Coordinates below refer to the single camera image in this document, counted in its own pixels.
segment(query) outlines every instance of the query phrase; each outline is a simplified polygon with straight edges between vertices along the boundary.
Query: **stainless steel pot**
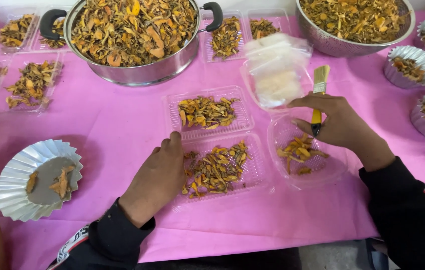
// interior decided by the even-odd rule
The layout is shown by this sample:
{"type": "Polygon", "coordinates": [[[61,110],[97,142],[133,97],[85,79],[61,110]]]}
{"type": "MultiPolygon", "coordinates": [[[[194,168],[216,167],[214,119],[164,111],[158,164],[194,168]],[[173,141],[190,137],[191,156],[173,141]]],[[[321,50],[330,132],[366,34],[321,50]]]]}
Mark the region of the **stainless steel pot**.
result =
{"type": "Polygon", "coordinates": [[[65,40],[71,50],[80,58],[88,62],[89,67],[99,77],[124,86],[146,86],[155,83],[160,83],[168,80],[179,73],[191,64],[192,60],[196,57],[199,49],[199,36],[200,32],[211,32],[219,28],[223,22],[223,11],[218,3],[209,2],[205,3],[200,9],[211,10],[214,15],[213,22],[206,28],[199,30],[200,15],[197,3],[194,0],[189,0],[194,9],[197,11],[197,23],[192,39],[184,45],[179,51],[171,54],[170,56],[148,65],[134,66],[134,67],[111,67],[100,65],[87,59],[80,53],[77,47],[71,43],[71,33],[76,25],[77,17],[83,13],[86,0],[79,0],[69,11],[61,9],[51,9],[47,11],[41,18],[40,31],[41,35],[50,40],[65,40]],[[65,17],[64,22],[64,36],[53,33],[53,23],[58,18],[65,17]]]}

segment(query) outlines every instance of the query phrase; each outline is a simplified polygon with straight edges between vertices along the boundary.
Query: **paintbrush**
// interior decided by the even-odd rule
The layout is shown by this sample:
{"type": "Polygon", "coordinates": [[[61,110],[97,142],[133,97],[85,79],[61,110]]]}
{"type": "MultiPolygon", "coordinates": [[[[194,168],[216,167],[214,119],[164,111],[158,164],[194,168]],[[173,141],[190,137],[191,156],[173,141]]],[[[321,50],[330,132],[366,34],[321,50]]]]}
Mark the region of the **paintbrush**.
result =
{"type": "MultiPolygon", "coordinates": [[[[313,93],[322,93],[323,95],[326,93],[326,80],[328,79],[329,70],[331,68],[329,65],[324,65],[316,68],[314,70],[314,87],[312,89],[313,93]]],[[[312,119],[311,119],[311,129],[312,136],[316,138],[321,129],[321,112],[317,109],[313,109],[312,111],[312,119]]]]}

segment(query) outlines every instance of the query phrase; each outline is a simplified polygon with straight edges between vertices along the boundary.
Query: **pink tablecloth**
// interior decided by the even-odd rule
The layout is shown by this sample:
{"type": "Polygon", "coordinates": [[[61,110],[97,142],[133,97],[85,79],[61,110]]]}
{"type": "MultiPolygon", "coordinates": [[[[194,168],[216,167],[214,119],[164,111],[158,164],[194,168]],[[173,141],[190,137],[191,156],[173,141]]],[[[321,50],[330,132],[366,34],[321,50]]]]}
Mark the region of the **pink tablecloth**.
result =
{"type": "MultiPolygon", "coordinates": [[[[425,19],[425,11],[416,15],[417,22],[425,19]]],[[[401,44],[411,44],[412,37],[401,44]]],[[[425,87],[403,90],[390,84],[382,74],[386,54],[384,50],[341,59],[315,52],[310,71],[329,64],[329,94],[345,96],[413,175],[425,181],[425,138],[408,117],[416,100],[425,94],[425,87]]],[[[85,166],[73,199],[50,217],[26,223],[0,218],[12,268],[46,268],[73,233],[100,217],[124,192],[144,159],[169,132],[164,128],[163,96],[228,85],[244,89],[241,64],[240,60],[204,64],[197,58],[169,82],[132,89],[95,76],[74,54],[66,57],[46,113],[0,116],[0,173],[18,151],[50,138],[71,142],[85,166]]],[[[271,118],[249,96],[246,102],[255,121],[252,132],[265,141],[271,118]]],[[[357,177],[360,163],[354,156],[350,156],[349,171],[342,181],[293,192],[270,161],[266,144],[263,147],[274,192],[267,188],[225,198],[227,207],[218,207],[215,200],[179,212],[167,207],[156,215],[157,228],[144,241],[140,261],[281,249],[377,235],[367,212],[368,191],[357,177]]]]}

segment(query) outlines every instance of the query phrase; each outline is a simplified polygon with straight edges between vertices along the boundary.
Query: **black sleeve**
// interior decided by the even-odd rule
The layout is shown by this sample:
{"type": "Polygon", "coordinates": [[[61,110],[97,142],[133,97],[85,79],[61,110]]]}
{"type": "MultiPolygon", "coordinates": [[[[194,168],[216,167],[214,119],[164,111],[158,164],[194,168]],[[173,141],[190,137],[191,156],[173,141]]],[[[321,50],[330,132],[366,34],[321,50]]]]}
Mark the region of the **black sleeve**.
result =
{"type": "Polygon", "coordinates": [[[391,260],[404,270],[425,270],[425,183],[414,179],[399,157],[384,169],[360,169],[360,177],[391,260]]]}
{"type": "Polygon", "coordinates": [[[137,229],[114,204],[99,220],[80,229],[59,250],[48,270],[134,269],[139,246],[156,226],[151,218],[137,229]]]}

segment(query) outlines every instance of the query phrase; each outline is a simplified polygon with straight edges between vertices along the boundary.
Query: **black pot handle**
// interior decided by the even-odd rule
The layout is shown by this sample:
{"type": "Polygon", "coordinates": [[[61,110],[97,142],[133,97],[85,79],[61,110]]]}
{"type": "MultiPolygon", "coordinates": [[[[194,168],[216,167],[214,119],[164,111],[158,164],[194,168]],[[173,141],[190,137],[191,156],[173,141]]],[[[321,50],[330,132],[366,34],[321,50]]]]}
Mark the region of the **black pot handle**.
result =
{"type": "Polygon", "coordinates": [[[67,15],[67,11],[62,9],[51,9],[47,11],[44,15],[42,15],[41,22],[39,23],[39,30],[41,32],[41,36],[50,40],[60,40],[60,34],[53,33],[54,22],[67,15]]]}
{"type": "Polygon", "coordinates": [[[208,2],[208,3],[205,3],[200,9],[212,11],[214,20],[210,23],[210,25],[206,26],[205,29],[199,30],[199,32],[202,32],[202,31],[212,32],[216,30],[217,28],[221,27],[221,25],[223,24],[223,10],[221,9],[221,6],[219,6],[218,3],[208,2]]]}

